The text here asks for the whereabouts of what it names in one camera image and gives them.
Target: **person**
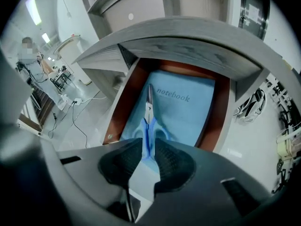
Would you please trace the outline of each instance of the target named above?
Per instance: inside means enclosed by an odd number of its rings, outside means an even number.
[[[37,46],[33,43],[32,38],[26,37],[22,39],[22,47],[18,53],[18,60],[25,66],[25,69],[21,71],[22,77],[30,77],[34,85],[44,91],[54,101],[57,107],[63,110],[66,106],[66,102],[58,94],[55,86],[48,79],[48,75],[40,65],[39,62],[42,60],[42,56],[38,52]]]

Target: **black cable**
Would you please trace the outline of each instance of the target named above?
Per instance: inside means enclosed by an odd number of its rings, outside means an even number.
[[[48,80],[48,78],[47,78],[47,79],[45,79],[45,80],[39,82],[39,81],[33,76],[33,74],[31,73],[30,69],[28,69],[28,68],[26,67],[25,64],[23,64],[23,63],[21,63],[21,64],[24,66],[25,70],[29,73],[29,77],[30,77],[30,78],[33,78],[37,83],[43,83],[44,81]],[[40,67],[42,68],[42,71],[43,71],[42,77],[41,77],[41,79],[42,79],[43,76],[44,76],[44,74],[46,74],[46,73],[45,73],[45,71],[44,71],[43,66],[40,65]]]
[[[72,108],[72,121],[73,121],[73,124],[75,125],[75,123],[74,123],[74,118],[73,118],[73,114],[74,114],[74,107]],[[87,135],[81,130],[81,129],[79,129],[84,135],[85,135],[85,137],[86,137],[86,145],[85,145],[85,148],[87,148],[87,141],[88,141],[88,137],[87,137]]]
[[[66,112],[66,115],[67,115],[67,113],[68,113],[68,111],[69,111],[69,109],[70,109],[71,106],[72,106],[72,104],[69,106],[69,108],[68,108],[68,110],[67,110],[67,112]],[[50,139],[53,138],[54,130],[55,130],[56,127],[59,125],[59,124],[56,124],[56,122],[57,122],[57,120],[56,120],[56,119],[57,119],[57,118],[56,118],[56,114],[53,113],[53,112],[52,112],[52,114],[53,114],[53,117],[55,118],[55,123],[54,123],[54,125],[53,125],[52,130],[48,132],[48,137],[49,137]]]
[[[54,130],[55,130],[55,129],[56,129],[56,127],[57,127],[57,123],[56,123],[56,114],[55,114],[55,113],[53,113],[53,112],[52,112],[52,114],[53,114],[53,117],[54,117],[54,119],[55,119],[55,123],[54,123],[54,125],[53,125],[53,128],[52,128],[52,130],[48,132],[48,137],[49,137],[50,139],[52,139],[52,138],[53,138],[53,135],[54,135]]]

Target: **blue scissors handle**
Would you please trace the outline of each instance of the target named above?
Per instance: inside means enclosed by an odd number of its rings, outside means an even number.
[[[149,158],[150,156],[150,144],[149,144],[149,125],[144,118],[141,119],[139,126],[133,132],[133,138],[135,135],[141,131],[142,132],[142,159]]]
[[[155,139],[158,131],[162,131],[167,140],[170,139],[168,131],[158,123],[156,117],[153,117],[149,125],[149,152],[153,160],[155,160]]]

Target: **desk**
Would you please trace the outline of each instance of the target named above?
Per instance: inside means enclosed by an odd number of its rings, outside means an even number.
[[[53,79],[50,79],[50,81],[58,88],[59,91],[63,88],[63,85],[58,82],[59,79],[63,79],[64,83],[67,83],[66,79],[69,79],[67,75],[64,74],[63,71],[60,71],[57,76]]]
[[[62,79],[65,81],[65,83],[67,83],[66,79],[70,80],[69,77],[68,77],[67,75],[65,75],[63,71],[60,71],[60,72],[57,74],[57,76],[56,76],[54,82],[56,83],[60,78],[62,78]]]

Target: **power strip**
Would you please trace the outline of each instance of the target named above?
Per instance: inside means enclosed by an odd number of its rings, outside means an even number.
[[[75,105],[80,105],[82,102],[83,102],[83,100],[82,100],[81,98],[76,98],[76,99],[74,99],[74,101],[73,101],[73,103],[74,103]]]

